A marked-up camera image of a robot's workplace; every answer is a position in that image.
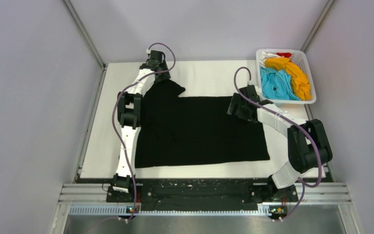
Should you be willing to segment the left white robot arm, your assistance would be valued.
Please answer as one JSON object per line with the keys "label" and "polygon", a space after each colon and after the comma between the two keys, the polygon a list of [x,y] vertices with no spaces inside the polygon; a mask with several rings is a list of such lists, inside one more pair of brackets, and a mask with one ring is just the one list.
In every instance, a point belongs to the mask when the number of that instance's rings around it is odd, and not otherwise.
{"label": "left white robot arm", "polygon": [[112,190],[124,201],[135,199],[135,153],[141,131],[141,101],[148,83],[169,79],[166,55],[162,51],[147,50],[148,58],[139,67],[134,82],[118,93],[113,109],[112,124],[120,140],[118,166],[112,179]]}

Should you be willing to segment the black t-shirt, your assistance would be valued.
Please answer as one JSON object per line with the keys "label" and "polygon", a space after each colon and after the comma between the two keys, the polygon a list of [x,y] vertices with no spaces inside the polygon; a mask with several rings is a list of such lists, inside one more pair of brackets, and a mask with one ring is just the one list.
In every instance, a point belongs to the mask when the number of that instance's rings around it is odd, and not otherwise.
{"label": "black t-shirt", "polygon": [[142,98],[136,168],[270,159],[263,126],[227,113],[231,97],[183,97],[184,91],[167,80]]}

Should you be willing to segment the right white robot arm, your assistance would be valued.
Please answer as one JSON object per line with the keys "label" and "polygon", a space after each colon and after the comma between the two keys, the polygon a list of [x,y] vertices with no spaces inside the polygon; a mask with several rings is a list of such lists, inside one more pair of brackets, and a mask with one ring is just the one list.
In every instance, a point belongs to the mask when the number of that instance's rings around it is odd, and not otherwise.
{"label": "right white robot arm", "polygon": [[261,100],[254,85],[236,89],[227,113],[269,126],[287,140],[287,161],[269,176],[266,195],[270,200],[279,201],[286,188],[297,181],[310,188],[320,184],[323,165],[333,158],[320,120],[296,117],[269,100]]}

